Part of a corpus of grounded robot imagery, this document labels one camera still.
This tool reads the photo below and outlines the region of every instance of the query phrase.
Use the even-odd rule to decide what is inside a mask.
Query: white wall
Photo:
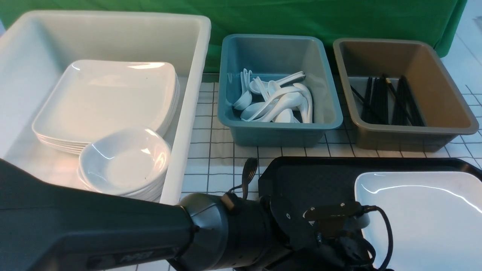
[[[5,28],[3,27],[3,24],[0,21],[0,36],[5,33]]]

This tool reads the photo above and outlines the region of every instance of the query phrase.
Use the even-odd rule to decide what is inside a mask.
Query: blue plastic bin
[[[313,97],[314,123],[244,122],[232,104],[241,95],[240,72],[246,68],[263,81],[304,71]],[[240,146],[310,147],[326,130],[338,128],[343,115],[326,52],[314,37],[235,34],[224,38],[219,74],[219,121]]]

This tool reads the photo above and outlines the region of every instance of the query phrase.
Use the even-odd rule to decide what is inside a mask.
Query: green cloth
[[[418,40],[447,55],[467,0],[0,0],[9,27],[30,10],[201,14],[212,32],[205,72],[218,72],[221,43],[233,33],[313,36],[327,48],[341,37]]]

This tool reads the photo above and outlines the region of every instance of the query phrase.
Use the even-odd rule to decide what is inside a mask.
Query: brown plastic bin
[[[338,39],[333,44],[340,79],[351,119],[356,126],[357,146],[363,149],[438,151],[458,135],[479,129],[465,102],[435,51],[423,42]],[[365,93],[368,77],[407,77],[426,127],[370,124],[361,120],[362,103],[350,84]]]

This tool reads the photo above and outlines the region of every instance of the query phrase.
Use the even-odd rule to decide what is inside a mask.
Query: white square plate
[[[175,90],[176,72],[169,63],[75,61],[32,129],[42,137],[75,143],[94,142],[131,126],[156,131],[175,110]]]
[[[475,271],[482,267],[482,183],[463,172],[375,172],[358,176],[355,199],[377,205],[393,230],[396,271]],[[378,268],[387,255],[385,223],[369,213],[363,236],[376,250]]]

